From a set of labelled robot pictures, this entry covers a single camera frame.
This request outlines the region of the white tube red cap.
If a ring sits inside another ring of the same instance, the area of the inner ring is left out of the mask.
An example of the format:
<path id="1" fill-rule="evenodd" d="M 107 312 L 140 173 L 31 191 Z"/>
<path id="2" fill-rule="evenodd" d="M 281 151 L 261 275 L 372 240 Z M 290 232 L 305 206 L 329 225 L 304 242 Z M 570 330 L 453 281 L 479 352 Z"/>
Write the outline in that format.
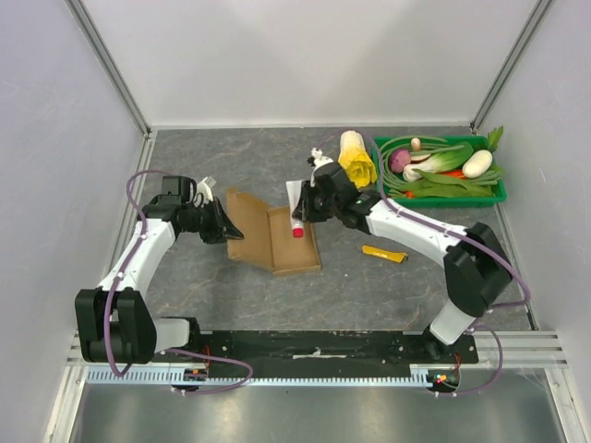
<path id="1" fill-rule="evenodd" d="M 301 180 L 285 182 L 285 187 L 288 196 L 292 236 L 294 238 L 302 238 L 305 235 L 304 223 L 301 221 L 301 217 L 295 216 L 295 211 L 298 208 L 298 203 L 301 197 L 301 186 Z"/>

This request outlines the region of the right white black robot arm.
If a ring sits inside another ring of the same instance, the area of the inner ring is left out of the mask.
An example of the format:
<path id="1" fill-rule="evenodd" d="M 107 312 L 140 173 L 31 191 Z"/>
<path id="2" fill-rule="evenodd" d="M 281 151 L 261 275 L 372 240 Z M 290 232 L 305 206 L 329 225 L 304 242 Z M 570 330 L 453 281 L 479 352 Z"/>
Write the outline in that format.
<path id="1" fill-rule="evenodd" d="M 341 221 L 350 229 L 393 240 L 440 265 L 448 301 L 424 331 L 423 352 L 433 363 L 444 363 L 456 352 L 456 342 L 492 308 L 513 280 L 499 262 L 507 258 L 497 236 L 484 223 L 471 228 L 450 225 L 413 211 L 375 190 L 347 186 L 341 195 L 327 195 L 308 180 L 286 183 L 293 217 L 302 222 Z"/>

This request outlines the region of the yellow utility knife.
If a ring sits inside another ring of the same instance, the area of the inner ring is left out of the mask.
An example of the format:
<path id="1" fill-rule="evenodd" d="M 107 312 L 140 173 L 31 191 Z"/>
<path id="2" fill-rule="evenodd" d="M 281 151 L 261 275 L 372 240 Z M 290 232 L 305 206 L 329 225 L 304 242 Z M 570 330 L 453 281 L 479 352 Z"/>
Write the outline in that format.
<path id="1" fill-rule="evenodd" d="M 404 252 L 388 251 L 371 245 L 363 245 L 361 250 L 365 255 L 371 257 L 378 257 L 381 259 L 391 261 L 393 263 L 402 264 L 406 262 L 406 260 L 408 259 L 408 255 Z"/>

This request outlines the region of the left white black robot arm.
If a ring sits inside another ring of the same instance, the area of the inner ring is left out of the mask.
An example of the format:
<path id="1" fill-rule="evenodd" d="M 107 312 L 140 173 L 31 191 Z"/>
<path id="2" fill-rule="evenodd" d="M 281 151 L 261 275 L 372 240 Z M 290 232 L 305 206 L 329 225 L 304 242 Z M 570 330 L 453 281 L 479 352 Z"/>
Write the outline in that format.
<path id="1" fill-rule="evenodd" d="M 242 240 L 218 198 L 195 205 L 180 195 L 158 195 L 139 215 L 130 243 L 115 267 L 94 289 L 75 299 L 82 357 L 91 363 L 147 364 L 160 352 L 183 363 L 202 353 L 199 324 L 193 317 L 154 319 L 147 290 L 166 252 L 181 233 L 196 233 L 205 244 Z"/>

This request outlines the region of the brown cardboard express box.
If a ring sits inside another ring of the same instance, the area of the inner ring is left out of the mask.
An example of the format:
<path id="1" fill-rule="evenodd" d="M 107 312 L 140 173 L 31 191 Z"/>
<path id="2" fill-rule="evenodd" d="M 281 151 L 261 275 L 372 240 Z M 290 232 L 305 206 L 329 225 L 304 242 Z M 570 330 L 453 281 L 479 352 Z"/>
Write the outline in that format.
<path id="1" fill-rule="evenodd" d="M 227 215 L 242 232 L 242 240 L 227 242 L 228 257 L 265 269 L 274 275 L 319 270 L 320 256 L 311 224 L 303 234 L 293 236 L 290 210 L 274 208 L 246 192 L 231 188 L 226 192 Z"/>

